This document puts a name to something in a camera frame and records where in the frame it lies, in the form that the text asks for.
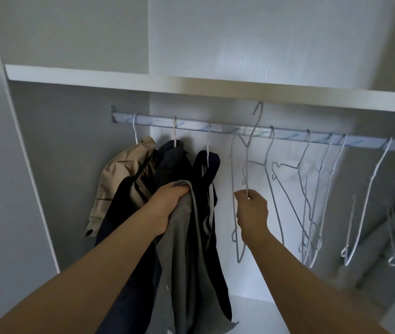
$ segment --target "forearm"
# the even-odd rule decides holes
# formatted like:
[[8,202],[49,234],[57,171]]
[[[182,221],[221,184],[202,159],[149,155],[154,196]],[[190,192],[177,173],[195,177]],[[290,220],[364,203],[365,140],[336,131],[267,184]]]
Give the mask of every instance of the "forearm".
[[292,334],[387,334],[319,280],[270,233],[251,241],[249,248]]
[[0,320],[0,333],[94,333],[155,234],[144,209]]

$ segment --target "left hand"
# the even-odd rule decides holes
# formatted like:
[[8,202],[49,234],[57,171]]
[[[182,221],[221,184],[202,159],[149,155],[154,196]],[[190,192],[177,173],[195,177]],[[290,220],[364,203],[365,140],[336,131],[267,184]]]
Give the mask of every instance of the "left hand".
[[163,185],[141,209],[141,211],[148,213],[148,218],[152,220],[155,236],[165,233],[169,216],[177,206],[179,198],[190,190],[188,185],[174,186],[175,184],[176,182],[172,182]]

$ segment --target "wardrobe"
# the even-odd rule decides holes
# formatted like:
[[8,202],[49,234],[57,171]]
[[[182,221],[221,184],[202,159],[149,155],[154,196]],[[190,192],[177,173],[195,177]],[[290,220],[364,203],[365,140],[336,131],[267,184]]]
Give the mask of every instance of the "wardrobe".
[[[0,317],[94,246],[84,229],[100,173],[135,144],[133,126],[114,122],[111,107],[251,126],[260,100],[262,127],[395,139],[395,0],[0,0]],[[172,139],[172,126],[135,129],[158,147]],[[243,189],[245,147],[235,139],[231,151],[233,135],[211,130],[178,127],[176,135],[191,162],[207,143],[221,159],[217,249],[239,321],[233,332],[288,333],[251,253],[238,263],[232,241],[230,167],[233,188]],[[249,160],[263,162],[269,143],[253,137]],[[296,165],[306,145],[276,140],[270,159]],[[310,145],[306,171],[319,167],[326,147]],[[330,147],[327,167],[340,150]],[[325,281],[343,265],[351,197],[359,211],[382,153],[345,147],[323,191],[323,247],[312,271]],[[257,164],[248,170],[280,239],[266,173]],[[303,213],[295,169],[280,168],[279,179]],[[272,185],[285,246],[300,258],[301,227]],[[395,207],[395,152],[373,182],[362,235],[385,221],[388,202]],[[394,314],[378,317],[393,334]]]

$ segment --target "hand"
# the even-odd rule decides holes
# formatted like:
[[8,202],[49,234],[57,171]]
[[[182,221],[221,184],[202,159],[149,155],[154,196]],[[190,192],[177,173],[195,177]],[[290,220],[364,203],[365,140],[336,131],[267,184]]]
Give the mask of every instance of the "hand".
[[248,198],[245,190],[236,191],[234,196],[238,201],[236,217],[242,230],[242,240],[247,246],[250,246],[270,233],[267,227],[267,216],[269,215],[267,200],[255,190],[249,190]]
[[177,206],[179,198],[190,190],[188,185],[174,186],[175,184],[176,182],[172,182],[160,187],[146,205],[140,209],[141,212],[147,213],[154,236],[165,233],[169,216]]

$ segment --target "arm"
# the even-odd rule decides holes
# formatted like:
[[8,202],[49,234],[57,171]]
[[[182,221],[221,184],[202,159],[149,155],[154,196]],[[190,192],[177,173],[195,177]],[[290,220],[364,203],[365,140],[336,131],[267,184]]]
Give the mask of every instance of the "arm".
[[242,239],[292,334],[388,334],[353,309],[340,293],[303,266],[268,230],[267,201],[254,190],[235,192]]
[[29,295],[2,319],[0,333],[95,333],[188,186],[161,187],[97,247]]

